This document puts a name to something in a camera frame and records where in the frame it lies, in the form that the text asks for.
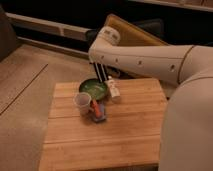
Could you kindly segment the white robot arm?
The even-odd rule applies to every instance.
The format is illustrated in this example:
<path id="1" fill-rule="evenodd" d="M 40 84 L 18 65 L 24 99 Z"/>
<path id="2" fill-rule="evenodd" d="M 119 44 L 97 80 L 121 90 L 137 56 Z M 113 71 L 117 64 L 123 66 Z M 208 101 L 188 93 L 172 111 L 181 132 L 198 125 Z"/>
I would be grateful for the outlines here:
<path id="1" fill-rule="evenodd" d="M 174 84 L 164 114 L 158 171 L 213 171 L 213 47 L 120 46 L 103 27 L 89 48 L 92 61 Z"/>

